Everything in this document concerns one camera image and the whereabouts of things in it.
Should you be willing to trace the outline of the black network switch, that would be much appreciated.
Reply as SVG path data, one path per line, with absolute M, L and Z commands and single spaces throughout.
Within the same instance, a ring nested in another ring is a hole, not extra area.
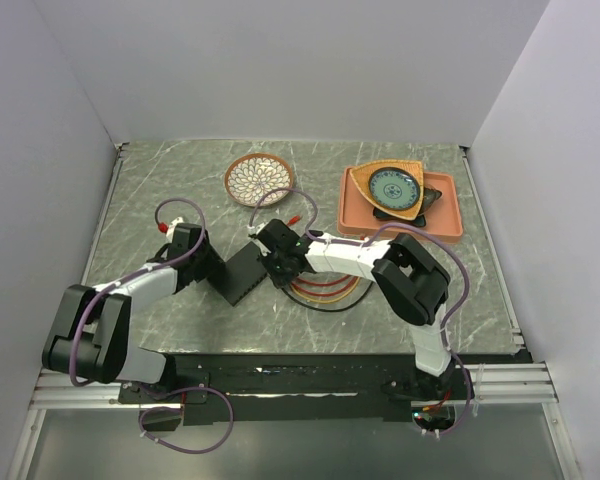
M 210 285 L 232 307 L 266 278 L 259 255 L 259 247 L 249 242 L 208 277 Z

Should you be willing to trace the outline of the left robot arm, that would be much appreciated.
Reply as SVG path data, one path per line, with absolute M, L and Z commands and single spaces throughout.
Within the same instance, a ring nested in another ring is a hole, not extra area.
M 154 401 L 170 400 L 178 389 L 173 362 L 133 344 L 132 317 L 223 266 L 203 226 L 176 224 L 171 241 L 138 271 L 109 284 L 65 290 L 43 348 L 43 367 L 69 375 L 76 386 L 141 382 Z

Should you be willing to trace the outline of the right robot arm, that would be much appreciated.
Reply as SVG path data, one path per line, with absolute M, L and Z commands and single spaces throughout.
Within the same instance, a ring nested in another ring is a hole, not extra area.
M 375 283 L 395 315 L 409 325 L 419 391 L 436 399 L 451 388 L 452 358 L 441 333 L 450 275 L 413 236 L 361 241 L 319 231 L 299 235 L 278 219 L 250 226 L 248 232 L 279 289 L 303 273 L 334 273 Z

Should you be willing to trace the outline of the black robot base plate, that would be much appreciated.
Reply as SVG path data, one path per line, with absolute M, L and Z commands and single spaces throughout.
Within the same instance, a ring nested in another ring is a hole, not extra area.
M 474 397 L 457 364 L 433 377 L 412 354 L 176 354 L 169 365 L 173 378 L 145 388 L 128 382 L 119 402 L 178 408 L 193 426 L 229 418 L 409 422 L 416 403 Z

